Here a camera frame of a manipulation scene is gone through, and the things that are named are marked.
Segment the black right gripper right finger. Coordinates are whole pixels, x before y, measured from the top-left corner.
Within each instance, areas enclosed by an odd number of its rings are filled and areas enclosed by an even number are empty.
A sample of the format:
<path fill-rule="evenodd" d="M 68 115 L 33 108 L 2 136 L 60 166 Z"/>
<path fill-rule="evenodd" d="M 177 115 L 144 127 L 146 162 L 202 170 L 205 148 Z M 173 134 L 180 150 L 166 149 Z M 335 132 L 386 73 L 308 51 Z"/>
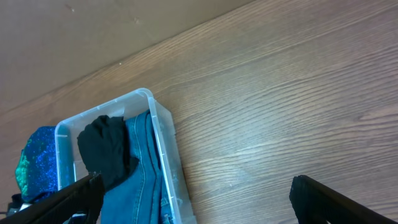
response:
<path fill-rule="evenodd" d="M 293 178 L 289 200 L 300 224 L 397 224 L 306 175 Z"/>

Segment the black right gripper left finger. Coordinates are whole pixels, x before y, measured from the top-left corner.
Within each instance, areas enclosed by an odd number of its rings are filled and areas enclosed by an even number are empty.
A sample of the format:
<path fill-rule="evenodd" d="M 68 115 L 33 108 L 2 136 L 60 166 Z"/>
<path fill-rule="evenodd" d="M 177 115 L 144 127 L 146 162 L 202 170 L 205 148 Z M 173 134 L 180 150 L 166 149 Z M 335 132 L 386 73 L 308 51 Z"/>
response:
<path fill-rule="evenodd" d="M 1 224 L 64 223 L 78 214 L 83 215 L 81 223 L 94 224 L 99 218 L 104 195 L 101 174 L 90 173 L 50 197 L 2 219 Z"/>

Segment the blue denim jeans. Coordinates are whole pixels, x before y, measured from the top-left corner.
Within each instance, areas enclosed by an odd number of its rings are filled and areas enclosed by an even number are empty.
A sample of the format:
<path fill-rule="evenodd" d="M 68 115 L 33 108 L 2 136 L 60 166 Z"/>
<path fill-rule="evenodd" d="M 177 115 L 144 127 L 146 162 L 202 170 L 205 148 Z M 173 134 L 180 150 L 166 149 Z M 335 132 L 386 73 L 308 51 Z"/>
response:
<path fill-rule="evenodd" d="M 150 112 L 128 119 L 126 127 L 130 155 L 139 163 L 128 179 L 105 194 L 101 223 L 172 224 Z"/>

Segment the blue sparkly fabric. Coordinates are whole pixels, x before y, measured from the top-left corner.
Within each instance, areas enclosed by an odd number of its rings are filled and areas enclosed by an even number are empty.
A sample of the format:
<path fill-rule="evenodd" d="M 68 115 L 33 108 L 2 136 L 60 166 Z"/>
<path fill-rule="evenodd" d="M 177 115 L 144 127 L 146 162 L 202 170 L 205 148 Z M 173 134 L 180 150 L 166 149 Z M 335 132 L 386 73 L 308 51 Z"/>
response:
<path fill-rule="evenodd" d="M 25 203 L 37 202 L 58 190 L 55 127 L 39 127 L 23 150 L 15 170 Z"/>

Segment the wide black garment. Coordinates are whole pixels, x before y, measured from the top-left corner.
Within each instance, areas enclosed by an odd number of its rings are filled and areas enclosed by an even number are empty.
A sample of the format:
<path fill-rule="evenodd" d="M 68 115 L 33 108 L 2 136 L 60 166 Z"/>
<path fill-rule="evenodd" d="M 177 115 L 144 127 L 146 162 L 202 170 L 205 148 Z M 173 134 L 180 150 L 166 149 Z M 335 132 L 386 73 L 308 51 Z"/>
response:
<path fill-rule="evenodd" d="M 8 203 L 7 209 L 20 209 L 21 206 L 24 204 L 24 200 L 22 199 L 21 194 L 14 194 L 11 197 L 11 202 Z"/>

